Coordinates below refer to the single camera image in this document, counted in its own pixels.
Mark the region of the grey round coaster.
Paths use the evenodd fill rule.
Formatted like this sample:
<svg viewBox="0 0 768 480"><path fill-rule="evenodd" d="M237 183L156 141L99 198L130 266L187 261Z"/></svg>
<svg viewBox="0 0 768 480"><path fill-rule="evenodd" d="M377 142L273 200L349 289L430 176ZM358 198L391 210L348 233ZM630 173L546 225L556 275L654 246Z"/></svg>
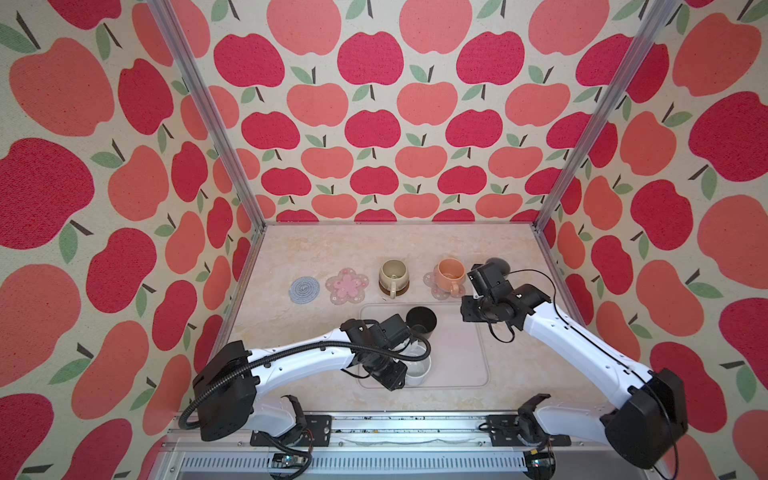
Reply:
<svg viewBox="0 0 768 480"><path fill-rule="evenodd" d="M317 279L304 276L296 279L288 290L290 300L298 305L313 302L320 292L320 283Z"/></svg>

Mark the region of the peach pink mug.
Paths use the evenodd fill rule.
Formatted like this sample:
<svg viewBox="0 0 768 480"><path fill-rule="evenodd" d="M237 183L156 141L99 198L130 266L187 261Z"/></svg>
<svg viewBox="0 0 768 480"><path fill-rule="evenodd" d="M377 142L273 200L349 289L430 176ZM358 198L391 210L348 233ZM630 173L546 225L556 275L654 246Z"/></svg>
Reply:
<svg viewBox="0 0 768 480"><path fill-rule="evenodd" d="M461 297L464 295L465 281L466 270L459 260L445 258L437 264L434 282L440 291L454 298Z"/></svg>

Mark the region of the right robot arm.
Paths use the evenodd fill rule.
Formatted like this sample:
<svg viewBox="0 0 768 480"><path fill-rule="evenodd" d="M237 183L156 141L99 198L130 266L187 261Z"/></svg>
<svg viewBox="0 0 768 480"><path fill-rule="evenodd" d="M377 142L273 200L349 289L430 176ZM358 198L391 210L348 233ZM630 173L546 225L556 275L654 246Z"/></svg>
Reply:
<svg viewBox="0 0 768 480"><path fill-rule="evenodd" d="M580 405L538 394L518 408L508 432L535 449L557 435L582 438L612 447L637 468L656 468L688 430L681 378L667 368L652 370L573 322L554 294L513 286L512 272L499 258L474 265L468 273L473 292L461 301L463 321L527 333L585 375L606 401Z"/></svg>

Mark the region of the black mug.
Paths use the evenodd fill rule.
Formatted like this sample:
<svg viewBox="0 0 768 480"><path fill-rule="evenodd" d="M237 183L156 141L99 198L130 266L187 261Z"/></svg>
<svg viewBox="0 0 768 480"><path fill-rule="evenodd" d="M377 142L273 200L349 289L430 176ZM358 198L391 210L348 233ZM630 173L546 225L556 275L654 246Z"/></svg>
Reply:
<svg viewBox="0 0 768 480"><path fill-rule="evenodd" d="M406 324L412 332L428 339L437 327L437 316L430 308L416 306L407 312Z"/></svg>

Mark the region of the brown wooden round coaster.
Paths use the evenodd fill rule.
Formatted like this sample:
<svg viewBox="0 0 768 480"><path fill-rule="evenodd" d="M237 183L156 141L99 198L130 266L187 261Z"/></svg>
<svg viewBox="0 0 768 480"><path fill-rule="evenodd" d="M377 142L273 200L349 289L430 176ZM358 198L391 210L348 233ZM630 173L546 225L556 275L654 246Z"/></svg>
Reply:
<svg viewBox="0 0 768 480"><path fill-rule="evenodd" d="M385 298L397 298L397 297L401 297L401 296L405 295L405 294L408 292L409 288L410 288L410 284L409 284L408 286L405 286L403 289L397 290L397 291L395 292L395 294L394 294L395 296L394 296L394 297L392 297L392 296L391 296L391 294L390 294L390 291L389 291L388 289L386 289L386 288L385 288L384 286L382 286L382 285L379 285L379 290L382 292L382 295L383 295L383 297L385 297Z"/></svg>

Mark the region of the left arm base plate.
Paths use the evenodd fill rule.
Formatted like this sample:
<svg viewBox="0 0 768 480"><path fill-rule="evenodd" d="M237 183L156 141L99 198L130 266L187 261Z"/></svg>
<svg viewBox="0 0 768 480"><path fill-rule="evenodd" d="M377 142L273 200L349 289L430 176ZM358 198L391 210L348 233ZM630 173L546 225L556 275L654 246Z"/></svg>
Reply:
<svg viewBox="0 0 768 480"><path fill-rule="evenodd" d="M327 414L305 416L306 425L297 426L277 440L291 448L328 447L333 417Z"/></svg>

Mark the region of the beige mug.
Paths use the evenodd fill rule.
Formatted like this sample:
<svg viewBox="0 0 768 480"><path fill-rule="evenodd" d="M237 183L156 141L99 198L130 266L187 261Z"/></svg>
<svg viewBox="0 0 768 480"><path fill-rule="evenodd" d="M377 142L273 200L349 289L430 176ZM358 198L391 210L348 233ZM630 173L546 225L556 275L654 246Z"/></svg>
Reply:
<svg viewBox="0 0 768 480"><path fill-rule="evenodd" d="M378 274L378 285L384 286L394 297L397 290L410 284L407 266L401 260L391 259L383 263Z"/></svg>

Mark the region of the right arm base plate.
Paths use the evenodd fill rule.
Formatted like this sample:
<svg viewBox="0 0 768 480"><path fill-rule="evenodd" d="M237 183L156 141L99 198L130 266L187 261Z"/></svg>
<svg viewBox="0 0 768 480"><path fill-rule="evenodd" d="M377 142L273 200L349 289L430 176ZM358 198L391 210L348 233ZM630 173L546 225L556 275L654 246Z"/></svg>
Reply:
<svg viewBox="0 0 768 480"><path fill-rule="evenodd" d="M548 445L543 438L525 440L519 428L516 414L488 415L478 430L487 433L494 447L529 447L543 448Z"/></svg>

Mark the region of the grey mug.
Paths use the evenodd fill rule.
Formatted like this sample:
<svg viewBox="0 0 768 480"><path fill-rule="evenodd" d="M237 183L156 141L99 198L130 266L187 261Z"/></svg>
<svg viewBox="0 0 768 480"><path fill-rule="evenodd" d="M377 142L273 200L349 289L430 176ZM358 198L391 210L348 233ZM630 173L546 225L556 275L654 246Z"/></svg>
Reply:
<svg viewBox="0 0 768 480"><path fill-rule="evenodd" d="M507 277L511 272L511 267L506 260L498 257L491 257L486 261L487 265L492 265L496 268L503 277Z"/></svg>

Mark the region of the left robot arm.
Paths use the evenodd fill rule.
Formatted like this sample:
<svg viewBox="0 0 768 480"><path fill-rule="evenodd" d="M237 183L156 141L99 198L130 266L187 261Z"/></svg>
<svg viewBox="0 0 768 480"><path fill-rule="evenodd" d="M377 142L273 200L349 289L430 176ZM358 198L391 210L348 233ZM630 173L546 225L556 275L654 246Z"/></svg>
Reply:
<svg viewBox="0 0 768 480"><path fill-rule="evenodd" d="M289 445L308 428L299 400L278 388L328 371L359 366L389 391L405 387L410 363L427 360L431 344L395 314L383 322L349 319L314 339L266 349L225 345L193 380L194 399L178 426L205 442L250 430Z"/></svg>

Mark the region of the pink flower coaster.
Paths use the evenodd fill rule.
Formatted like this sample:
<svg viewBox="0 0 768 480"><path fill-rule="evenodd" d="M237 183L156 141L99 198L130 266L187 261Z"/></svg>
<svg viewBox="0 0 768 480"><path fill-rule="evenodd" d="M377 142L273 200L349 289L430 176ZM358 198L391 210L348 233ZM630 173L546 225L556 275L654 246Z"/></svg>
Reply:
<svg viewBox="0 0 768 480"><path fill-rule="evenodd" d="M439 278L439 275L438 275L438 273L436 271L426 273L423 276L424 284L430 289L431 295L436 300L447 300L449 298L459 298L459 297L461 297L461 296L466 294L466 289L465 289L465 286L463 284L459 285L458 293L456 295L454 295L449 290L442 289L438 285L438 282L437 282L438 278Z"/></svg>
<svg viewBox="0 0 768 480"><path fill-rule="evenodd" d="M334 305L346 303L359 304L365 299L365 290L369 279L364 274L358 274L352 268L343 268L335 276L325 281L325 287L330 292L330 301Z"/></svg>

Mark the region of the white mug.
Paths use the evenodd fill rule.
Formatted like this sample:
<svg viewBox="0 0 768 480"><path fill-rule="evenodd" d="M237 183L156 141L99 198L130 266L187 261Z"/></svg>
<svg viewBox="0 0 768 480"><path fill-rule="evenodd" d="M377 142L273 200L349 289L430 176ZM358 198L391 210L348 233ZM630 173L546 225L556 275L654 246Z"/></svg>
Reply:
<svg viewBox="0 0 768 480"><path fill-rule="evenodd" d="M404 355L409 357L416 357L426 352L426 346L422 342L415 342L410 344L403 352ZM431 368L431 358L427 356L425 359L418 362L405 361L407 366L407 372L405 376L406 387L416 387L421 385Z"/></svg>

